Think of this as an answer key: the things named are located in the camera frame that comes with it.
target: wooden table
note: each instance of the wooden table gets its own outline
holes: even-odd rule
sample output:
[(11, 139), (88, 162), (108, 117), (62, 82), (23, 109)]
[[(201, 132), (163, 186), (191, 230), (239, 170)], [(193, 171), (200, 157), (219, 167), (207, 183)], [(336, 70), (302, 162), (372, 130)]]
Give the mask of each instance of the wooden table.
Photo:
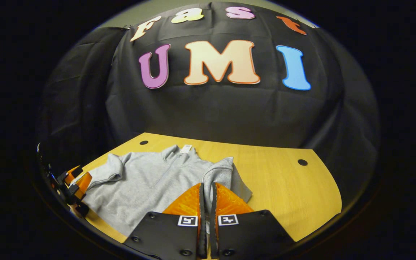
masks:
[[(248, 205), (255, 211), (268, 209), (295, 241), (321, 227), (341, 212), (341, 196), (332, 175), (311, 149), (274, 148), (217, 143), (143, 133), (83, 167), (90, 171), (107, 161), (107, 154), (161, 152), (177, 144), (192, 145), (202, 160), (218, 162), (233, 156), (244, 183), (253, 196)], [(305, 160), (306, 166), (298, 163)], [(90, 211), (86, 220), (123, 243), (127, 237)]]

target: black fabric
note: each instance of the black fabric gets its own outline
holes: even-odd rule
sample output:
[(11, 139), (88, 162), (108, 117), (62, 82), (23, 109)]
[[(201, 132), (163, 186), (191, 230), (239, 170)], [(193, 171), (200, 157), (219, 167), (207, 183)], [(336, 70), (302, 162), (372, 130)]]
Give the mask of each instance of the black fabric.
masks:
[(104, 92), (123, 28), (97, 28), (60, 60), (43, 90), (39, 140), (56, 175), (113, 148), (107, 139)]
[[(248, 7), (254, 19), (231, 19), (227, 7)], [(197, 21), (171, 23), (181, 10), (201, 8)], [(161, 15), (145, 35), (130, 42), (137, 26)], [(247, 145), (311, 148), (333, 174), (343, 207), (355, 202), (372, 176), (378, 156), (378, 109), (370, 82), (353, 57), (321, 28), (299, 21), (299, 34), (276, 16), (240, 3), (194, 4), (149, 17), (129, 30), (99, 28), (59, 63), (43, 96), (43, 135), (50, 158), (67, 170), (85, 164), (142, 132)], [(207, 83), (188, 86), (190, 51), (185, 44), (209, 41), (222, 52), (231, 40), (254, 43), (259, 84), (221, 82), (206, 68)], [(171, 44), (169, 78), (159, 89), (142, 82), (138, 59)], [(276, 46), (302, 51), (312, 88), (285, 87), (287, 70)]]

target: gray hoodie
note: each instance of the gray hoodie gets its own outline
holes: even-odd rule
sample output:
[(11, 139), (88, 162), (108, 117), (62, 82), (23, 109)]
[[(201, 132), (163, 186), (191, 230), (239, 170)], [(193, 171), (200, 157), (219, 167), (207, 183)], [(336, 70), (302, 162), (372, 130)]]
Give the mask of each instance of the gray hoodie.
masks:
[(233, 157), (212, 163), (200, 159), (195, 148), (187, 153), (180, 151), (173, 145), (161, 153), (110, 153), (106, 164), (89, 171), (92, 180), (83, 202), (126, 237), (147, 212), (164, 211), (200, 182), (204, 184), (207, 212), (211, 212), (213, 201), (212, 182), (248, 202), (251, 191), (241, 180)]

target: purple letter u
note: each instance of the purple letter u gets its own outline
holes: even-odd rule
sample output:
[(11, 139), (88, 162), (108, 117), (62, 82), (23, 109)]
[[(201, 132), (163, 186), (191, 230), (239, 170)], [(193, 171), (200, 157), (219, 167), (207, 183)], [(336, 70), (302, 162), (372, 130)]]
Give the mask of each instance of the purple letter u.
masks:
[(158, 75), (156, 78), (150, 75), (150, 57), (152, 57), (152, 53), (145, 53), (139, 58), (142, 81), (146, 87), (152, 89), (159, 88), (163, 86), (168, 80), (168, 50), (170, 47), (170, 44), (165, 44), (164, 46), (160, 46), (155, 50), (155, 53), (158, 54), (158, 61), (160, 64), (160, 75)]

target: foam letter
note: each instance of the foam letter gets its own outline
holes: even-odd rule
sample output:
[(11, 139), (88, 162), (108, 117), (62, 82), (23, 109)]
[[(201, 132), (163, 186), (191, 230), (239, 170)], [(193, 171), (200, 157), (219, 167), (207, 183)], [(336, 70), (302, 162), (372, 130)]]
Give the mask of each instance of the foam letter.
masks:
[(176, 17), (171, 20), (172, 23), (182, 23), (185, 21), (197, 21), (203, 18), (202, 10), (200, 8), (190, 8), (182, 10), (176, 14)]
[(294, 21), (292, 21), (292, 20), (290, 20), (286, 17), (281, 17), (281, 16), (276, 16), (276, 17), (279, 18), (280, 20), (282, 20), (293, 31), (296, 31), (297, 33), (300, 33), (302, 35), (307, 35), (307, 33), (305, 31), (298, 28), (299, 24), (295, 23)]
[(160, 19), (161, 19), (161, 16), (158, 16), (158, 17), (153, 18), (152, 20), (148, 20), (147, 22), (139, 25), (137, 27), (136, 33), (134, 34), (130, 42), (134, 41), (137, 38), (141, 38), (144, 34), (146, 34), (144, 30), (149, 30), (150, 28), (152, 28), (153, 23)]
[(254, 14), (249, 13), (251, 10), (246, 7), (233, 6), (226, 8), (226, 11), (228, 12), (226, 15), (232, 19), (253, 19), (255, 17)]
[(150, 74), (150, 57), (152, 57), (152, 53), (145, 53), (139, 58), (142, 81), (146, 87), (152, 89), (159, 88), (163, 86), (168, 80), (168, 50), (170, 47), (170, 44), (165, 44), (164, 46), (160, 46), (155, 50), (155, 53), (158, 54), (158, 61), (160, 64), (160, 74), (156, 78), (152, 77)]
[(229, 65), (232, 64), (232, 72), (227, 76), (229, 81), (237, 84), (259, 83), (260, 78), (255, 73), (251, 56), (251, 48), (254, 46), (250, 41), (232, 40), (220, 54), (207, 41), (187, 43), (185, 49), (190, 50), (190, 66), (184, 83), (200, 85), (208, 82), (208, 76), (203, 74), (203, 64), (217, 82), (224, 78)]
[(287, 69), (287, 77), (283, 79), (282, 83), (291, 89), (310, 90), (311, 85), (306, 80), (303, 62), (301, 61), (303, 53), (299, 49), (282, 45), (277, 46), (276, 49), (283, 54)]

